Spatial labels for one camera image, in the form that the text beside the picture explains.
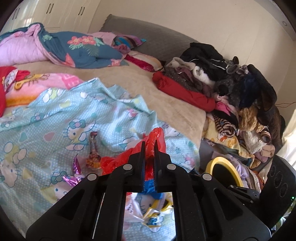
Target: tan fluffy garment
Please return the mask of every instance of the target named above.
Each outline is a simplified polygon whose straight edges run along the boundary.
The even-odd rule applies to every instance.
[[[239,116],[242,118],[239,122],[239,129],[241,131],[253,131],[257,133],[263,131],[264,126],[257,121],[258,110],[255,106],[250,108],[243,108],[239,111]]]

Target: red plastic bag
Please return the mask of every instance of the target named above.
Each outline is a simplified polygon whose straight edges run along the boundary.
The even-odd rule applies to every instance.
[[[145,181],[153,179],[153,161],[154,161],[154,144],[157,140],[158,149],[161,152],[166,152],[165,136],[161,127],[154,128],[143,141],[145,141]],[[101,168],[103,175],[111,173],[115,168],[126,164],[131,154],[141,151],[142,142],[139,142],[134,148],[130,148],[116,157],[102,157]]]

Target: white sheer curtain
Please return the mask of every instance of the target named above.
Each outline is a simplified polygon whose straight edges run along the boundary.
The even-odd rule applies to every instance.
[[[284,146],[277,155],[286,159],[287,162],[296,169],[296,109],[284,131],[283,143]]]

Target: purple foil wrapper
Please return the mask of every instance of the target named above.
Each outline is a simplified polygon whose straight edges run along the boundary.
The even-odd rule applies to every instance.
[[[73,159],[73,171],[75,174],[82,175],[82,171],[81,171],[78,159],[77,159],[77,155]],[[63,176],[63,179],[71,187],[75,187],[83,178],[82,177],[75,177],[75,176],[68,176],[68,177]]]

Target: beige mattress cover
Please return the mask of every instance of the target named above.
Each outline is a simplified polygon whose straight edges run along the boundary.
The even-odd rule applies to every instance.
[[[107,67],[102,69],[75,69],[54,65],[50,61],[15,65],[31,74],[68,73],[86,81],[98,77],[107,87],[120,85],[133,97],[143,96],[150,110],[157,117],[169,123],[177,131],[188,137],[199,148],[202,129],[205,122],[205,111],[182,100],[171,97],[158,90],[152,82],[153,73],[129,63],[129,66]]]

